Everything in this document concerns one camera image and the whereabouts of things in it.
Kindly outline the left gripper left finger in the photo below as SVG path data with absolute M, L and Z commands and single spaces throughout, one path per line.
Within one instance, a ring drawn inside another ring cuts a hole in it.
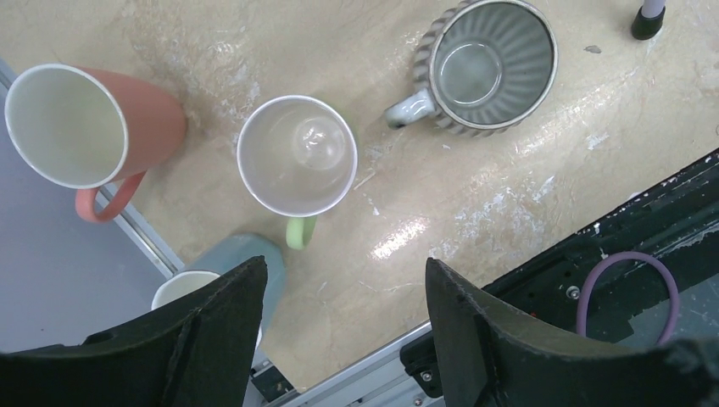
M 3 354 L 4 406 L 239 406 L 268 281 L 255 256 L 75 346 Z

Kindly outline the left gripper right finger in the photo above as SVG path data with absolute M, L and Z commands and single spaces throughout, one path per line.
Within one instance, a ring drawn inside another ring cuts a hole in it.
M 426 262 L 426 301 L 448 406 L 715 406 L 718 342 L 645 350 L 581 337 Z

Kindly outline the light green mug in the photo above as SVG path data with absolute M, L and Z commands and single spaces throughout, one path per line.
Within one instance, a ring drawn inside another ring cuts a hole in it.
M 287 218 L 286 244 L 296 250 L 309 244 L 318 216 L 348 194 L 359 165 L 348 122 L 305 95 L 260 105 L 239 133 L 236 160 L 249 193 Z

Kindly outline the salmon pink mug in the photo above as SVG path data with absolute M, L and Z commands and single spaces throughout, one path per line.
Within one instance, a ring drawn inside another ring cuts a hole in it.
M 4 116 L 20 157 L 74 189 L 76 213 L 95 223 L 119 215 L 147 171 L 169 159 L 187 133 L 180 102 L 160 87 L 67 64 L 18 75 Z

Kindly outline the grey ribbed mug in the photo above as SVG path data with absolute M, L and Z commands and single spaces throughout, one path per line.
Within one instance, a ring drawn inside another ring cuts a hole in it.
M 458 136 L 500 133 L 545 100 L 558 46 L 545 16 L 526 1 L 462 1 L 433 21 L 415 50 L 414 93 L 384 112 L 398 130 L 429 118 Z

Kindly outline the perforated music stand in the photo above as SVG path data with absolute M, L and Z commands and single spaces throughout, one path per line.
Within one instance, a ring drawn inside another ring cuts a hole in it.
M 634 39 L 646 41 L 662 28 L 666 12 L 666 0 L 644 0 L 631 25 Z

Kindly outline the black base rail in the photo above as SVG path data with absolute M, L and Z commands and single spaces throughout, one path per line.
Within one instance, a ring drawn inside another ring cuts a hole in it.
M 708 153 L 482 287 L 581 337 L 718 342 L 718 154 Z

